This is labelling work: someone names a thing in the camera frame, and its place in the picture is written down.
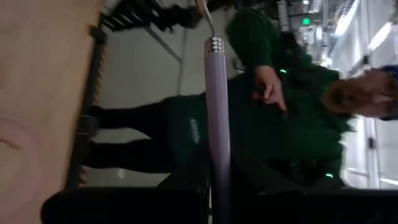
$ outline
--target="green exit sign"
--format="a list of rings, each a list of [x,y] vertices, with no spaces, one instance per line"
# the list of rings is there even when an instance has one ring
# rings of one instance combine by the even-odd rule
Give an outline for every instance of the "green exit sign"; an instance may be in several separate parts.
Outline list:
[[[303,25],[305,25],[305,26],[311,25],[311,20],[309,18],[304,18]]]

